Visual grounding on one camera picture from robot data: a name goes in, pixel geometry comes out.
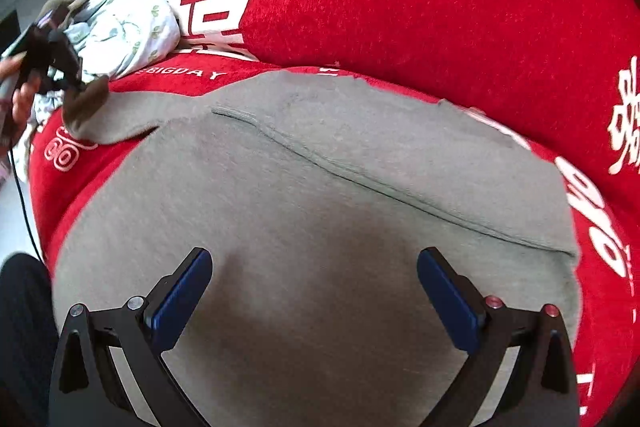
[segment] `blue rubber pad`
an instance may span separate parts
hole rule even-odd
[[[213,274],[211,254],[202,250],[175,283],[151,322],[151,349],[173,349]]]
[[[420,252],[417,269],[420,284],[449,333],[453,345],[471,355],[478,349],[480,341],[478,316],[428,250]]]

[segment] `floor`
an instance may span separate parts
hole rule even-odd
[[[31,231],[36,238],[38,249],[40,249],[40,244],[37,242],[33,211],[31,210],[29,188],[22,182],[20,182],[20,187],[27,205]],[[15,251],[24,251],[35,255],[24,218],[22,217],[22,208],[18,190],[15,187],[15,179],[11,177],[0,187],[0,266]]]

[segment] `person's leg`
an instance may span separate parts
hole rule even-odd
[[[0,269],[0,386],[36,427],[47,424],[57,347],[49,273],[36,258],[15,254]]]

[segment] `crumpled cloth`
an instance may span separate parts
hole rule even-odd
[[[180,41],[168,0],[89,0],[65,30],[82,57],[82,81],[116,80],[165,58]],[[59,71],[49,71],[54,78]],[[18,177],[27,181],[33,133],[62,106],[63,92],[37,94],[27,131],[14,148]]]

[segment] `silver screw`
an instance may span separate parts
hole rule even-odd
[[[558,317],[558,315],[560,314],[560,310],[555,304],[545,304],[545,307],[542,309],[547,315],[549,315],[549,317]]]
[[[132,297],[127,302],[127,308],[130,310],[139,310],[142,308],[142,304],[145,303],[145,299],[140,296]]]
[[[78,317],[78,315],[82,315],[83,311],[84,306],[82,306],[82,304],[74,304],[69,310],[69,315],[71,315],[72,317]]]
[[[484,298],[484,302],[486,302],[486,305],[489,306],[489,308],[493,308],[494,310],[497,310],[498,308],[502,308],[504,306],[504,302],[502,302],[502,299],[496,297],[495,295],[487,295]]]

